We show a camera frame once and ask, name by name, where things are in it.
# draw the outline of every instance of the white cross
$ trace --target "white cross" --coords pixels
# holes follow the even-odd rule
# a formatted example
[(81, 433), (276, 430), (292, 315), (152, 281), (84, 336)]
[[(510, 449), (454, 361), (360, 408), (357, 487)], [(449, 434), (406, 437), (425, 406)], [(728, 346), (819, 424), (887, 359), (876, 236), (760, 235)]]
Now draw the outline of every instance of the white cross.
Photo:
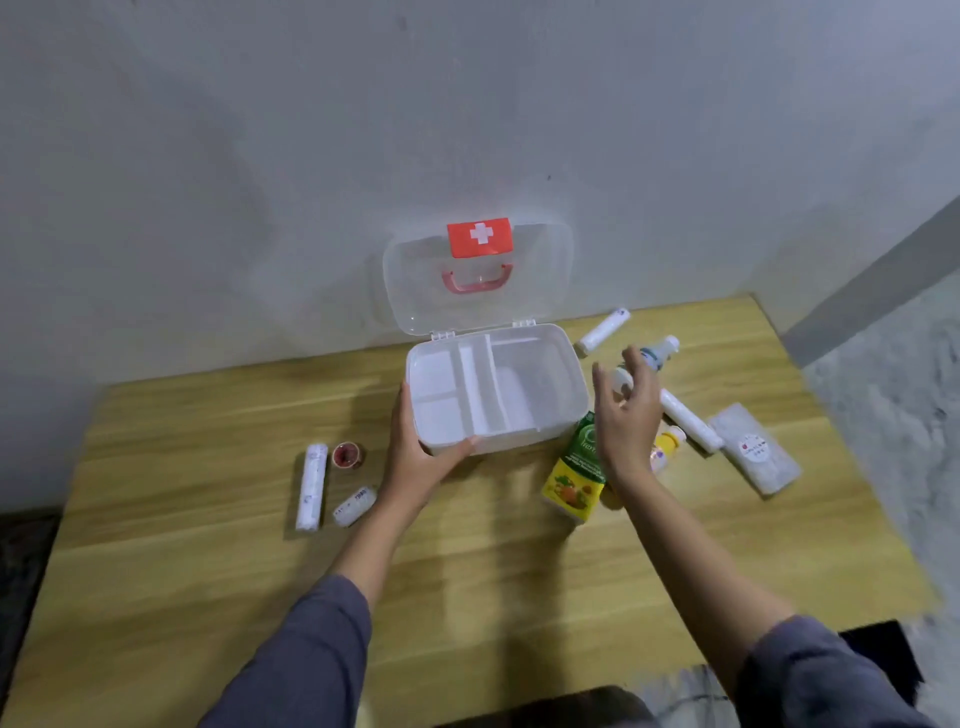
[(487, 223), (477, 223), (470, 231), (470, 237), (477, 241), (477, 245), (487, 245), (488, 238), (493, 237), (493, 228), (488, 228)]

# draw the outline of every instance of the gray sleeve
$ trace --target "gray sleeve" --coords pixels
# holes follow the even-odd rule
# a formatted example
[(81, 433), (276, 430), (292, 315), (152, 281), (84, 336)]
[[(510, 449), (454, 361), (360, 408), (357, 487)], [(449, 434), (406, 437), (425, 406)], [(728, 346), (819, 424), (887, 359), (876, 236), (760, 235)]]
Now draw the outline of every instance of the gray sleeve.
[(351, 726), (372, 631), (367, 599), (326, 576), (290, 610), (204, 716), (203, 728)]
[(735, 703), (744, 728), (934, 728), (879, 667), (810, 617), (788, 619), (760, 639)]

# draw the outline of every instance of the round sticker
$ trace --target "round sticker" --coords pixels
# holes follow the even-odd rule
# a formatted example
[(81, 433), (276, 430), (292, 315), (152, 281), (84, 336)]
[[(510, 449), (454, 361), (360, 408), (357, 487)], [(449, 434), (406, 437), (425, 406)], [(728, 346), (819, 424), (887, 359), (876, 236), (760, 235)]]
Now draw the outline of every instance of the round sticker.
[(764, 463), (770, 459), (770, 446), (759, 435), (744, 435), (739, 446), (740, 454), (753, 463)]

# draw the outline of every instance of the hand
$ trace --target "hand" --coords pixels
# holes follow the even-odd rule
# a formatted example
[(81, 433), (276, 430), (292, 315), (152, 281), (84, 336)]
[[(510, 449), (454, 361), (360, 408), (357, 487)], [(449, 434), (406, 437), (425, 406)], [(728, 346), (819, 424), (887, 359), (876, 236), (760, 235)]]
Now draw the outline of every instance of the hand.
[(431, 455), (420, 444), (414, 426), (414, 408), (410, 402), (410, 385), (400, 384), (394, 404), (387, 468), (377, 494), (377, 504), (395, 510), (413, 522), (433, 495), (440, 481), (476, 449), (480, 438), (470, 437), (437, 455)]
[(650, 472), (650, 450), (663, 417), (660, 380), (636, 347), (623, 351), (634, 389), (622, 404), (613, 401), (610, 378), (599, 362), (593, 364), (597, 452), (604, 472), (617, 485)]

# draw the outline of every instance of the green and yellow box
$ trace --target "green and yellow box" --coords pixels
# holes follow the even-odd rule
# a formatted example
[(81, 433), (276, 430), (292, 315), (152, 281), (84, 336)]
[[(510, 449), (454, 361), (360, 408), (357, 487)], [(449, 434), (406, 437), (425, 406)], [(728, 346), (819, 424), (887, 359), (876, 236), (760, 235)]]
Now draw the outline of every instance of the green and yellow box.
[(593, 413), (588, 412), (577, 423), (566, 452), (557, 461), (540, 492), (569, 517), (583, 523), (600, 500), (600, 492), (606, 483), (597, 456)]

